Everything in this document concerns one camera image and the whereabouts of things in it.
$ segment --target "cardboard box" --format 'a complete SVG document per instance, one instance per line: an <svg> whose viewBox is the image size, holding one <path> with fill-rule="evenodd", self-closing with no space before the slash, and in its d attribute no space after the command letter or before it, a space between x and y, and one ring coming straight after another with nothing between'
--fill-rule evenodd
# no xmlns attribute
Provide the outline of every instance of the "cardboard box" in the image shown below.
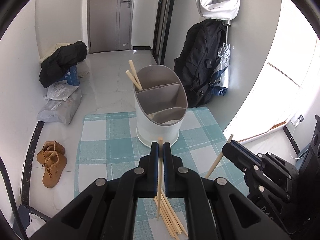
<svg viewBox="0 0 320 240"><path fill-rule="evenodd" d="M70 67L69 70L65 73L65 75L59 80L57 80L57 82L61 84L64 83L64 84L69 84L69 85L78 87L80 84L80 81L78 78L77 66L74 65Z"/></svg>

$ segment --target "white utensil holder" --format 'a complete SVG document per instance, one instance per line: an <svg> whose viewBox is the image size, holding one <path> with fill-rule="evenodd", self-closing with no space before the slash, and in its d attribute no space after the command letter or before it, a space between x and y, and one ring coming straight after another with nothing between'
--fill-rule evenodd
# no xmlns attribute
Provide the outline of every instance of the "white utensil holder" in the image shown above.
<svg viewBox="0 0 320 240"><path fill-rule="evenodd" d="M150 65L137 72L143 90L134 86L137 135L146 146L158 141L173 145L188 107L178 76L166 66Z"/></svg>

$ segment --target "plaid tablecloth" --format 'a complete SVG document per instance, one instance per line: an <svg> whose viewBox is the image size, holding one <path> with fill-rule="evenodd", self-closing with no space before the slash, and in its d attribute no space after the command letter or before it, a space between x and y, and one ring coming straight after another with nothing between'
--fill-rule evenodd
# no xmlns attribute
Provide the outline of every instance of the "plaid tablecloth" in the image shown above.
<svg viewBox="0 0 320 240"><path fill-rule="evenodd" d="M136 134L136 113L88 114L84 118L79 142L74 196L76 197L95 179L116 179L139 164L142 156L150 153ZM191 108L180 128L177 142L172 145L173 155L182 158L183 165L204 177L216 159L226 139L207 107ZM247 195L243 173L223 157L210 179L224 177ZM186 226L183 199L170 199L171 206ZM180 240L187 239L183 233ZM153 199L138 199L134 239L172 239L163 221L156 220Z"/></svg>

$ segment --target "black coat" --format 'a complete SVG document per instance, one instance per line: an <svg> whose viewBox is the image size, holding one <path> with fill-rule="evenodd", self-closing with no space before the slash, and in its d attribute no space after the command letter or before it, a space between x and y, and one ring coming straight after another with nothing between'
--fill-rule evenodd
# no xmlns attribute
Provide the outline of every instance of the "black coat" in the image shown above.
<svg viewBox="0 0 320 240"><path fill-rule="evenodd" d="M41 64L39 80L47 88L62 78L68 69L87 57L87 46L82 41L62 46Z"/></svg>

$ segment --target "door handle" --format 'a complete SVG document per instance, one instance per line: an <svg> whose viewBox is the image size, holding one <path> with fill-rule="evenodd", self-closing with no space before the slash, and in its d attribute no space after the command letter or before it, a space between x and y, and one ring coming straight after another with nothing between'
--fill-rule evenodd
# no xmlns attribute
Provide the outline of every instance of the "door handle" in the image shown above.
<svg viewBox="0 0 320 240"><path fill-rule="evenodd" d="M127 2L127 3L128 3L128 8L130 8L130 7L131 7L131 0L122 1L122 2Z"/></svg>

